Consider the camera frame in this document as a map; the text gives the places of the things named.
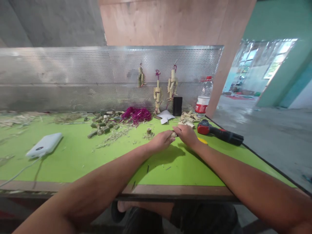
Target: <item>forearm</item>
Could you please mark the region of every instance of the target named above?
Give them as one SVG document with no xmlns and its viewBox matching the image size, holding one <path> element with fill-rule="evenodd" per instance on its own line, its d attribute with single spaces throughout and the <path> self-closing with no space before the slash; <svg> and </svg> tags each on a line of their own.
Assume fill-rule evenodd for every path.
<svg viewBox="0 0 312 234">
<path fill-rule="evenodd" d="M 194 151 L 244 205 L 276 230 L 311 222 L 311 201 L 286 184 L 202 143 Z"/>
<path fill-rule="evenodd" d="M 73 224 L 80 227 L 91 222 L 108 207 L 151 154 L 147 145 L 143 145 L 93 170 L 50 198 L 17 232 L 19 229 L 24 232 L 25 227 L 33 228 L 36 223 L 46 228 L 53 223 L 53 220 L 44 218 L 49 213 L 54 214 L 55 220 L 65 219 L 69 227 Z"/>
</svg>

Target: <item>hand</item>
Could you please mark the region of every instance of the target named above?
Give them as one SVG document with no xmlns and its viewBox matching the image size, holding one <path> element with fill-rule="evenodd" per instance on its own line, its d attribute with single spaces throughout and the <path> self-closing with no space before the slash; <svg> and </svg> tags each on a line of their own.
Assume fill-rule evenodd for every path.
<svg viewBox="0 0 312 234">
<path fill-rule="evenodd" d="M 158 153 L 174 142 L 176 139 L 171 137 L 172 131 L 167 130 L 157 134 L 149 143 L 147 143 L 148 149 L 153 153 Z"/>
<path fill-rule="evenodd" d="M 201 142 L 197 138 L 194 130 L 188 125 L 179 124 L 178 126 L 173 126 L 173 130 L 180 137 L 180 139 L 191 149 L 195 149 Z"/>
</svg>

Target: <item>concrete floor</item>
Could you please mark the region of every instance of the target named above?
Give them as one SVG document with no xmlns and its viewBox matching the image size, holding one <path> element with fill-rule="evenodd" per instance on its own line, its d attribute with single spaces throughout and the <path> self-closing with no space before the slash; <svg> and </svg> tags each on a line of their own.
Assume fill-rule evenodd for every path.
<svg viewBox="0 0 312 234">
<path fill-rule="evenodd" d="M 213 120 L 243 135 L 247 146 L 312 192 L 312 184 L 302 177 L 312 176 L 312 110 L 258 108 L 256 102 L 221 96 Z M 236 209 L 242 227 L 256 219 L 243 205 Z"/>
</svg>

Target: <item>white power bank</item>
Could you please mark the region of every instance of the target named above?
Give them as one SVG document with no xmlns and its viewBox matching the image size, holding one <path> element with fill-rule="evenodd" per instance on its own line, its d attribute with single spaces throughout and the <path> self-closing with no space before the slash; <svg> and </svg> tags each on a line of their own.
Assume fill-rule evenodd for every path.
<svg viewBox="0 0 312 234">
<path fill-rule="evenodd" d="M 62 139 L 61 133 L 44 136 L 27 154 L 26 157 L 36 158 L 51 153 Z"/>
</svg>

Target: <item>perforated metal sheet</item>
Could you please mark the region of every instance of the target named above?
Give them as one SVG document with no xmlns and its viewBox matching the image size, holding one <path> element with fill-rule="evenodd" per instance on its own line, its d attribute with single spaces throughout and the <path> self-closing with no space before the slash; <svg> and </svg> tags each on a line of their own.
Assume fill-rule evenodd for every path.
<svg viewBox="0 0 312 234">
<path fill-rule="evenodd" d="M 183 110 L 192 110 L 200 79 L 215 76 L 223 46 L 130 46 L 0 49 L 0 109 L 18 111 L 153 110 L 155 70 L 167 105 L 174 63 Z M 140 63 L 146 85 L 135 87 Z"/>
</svg>

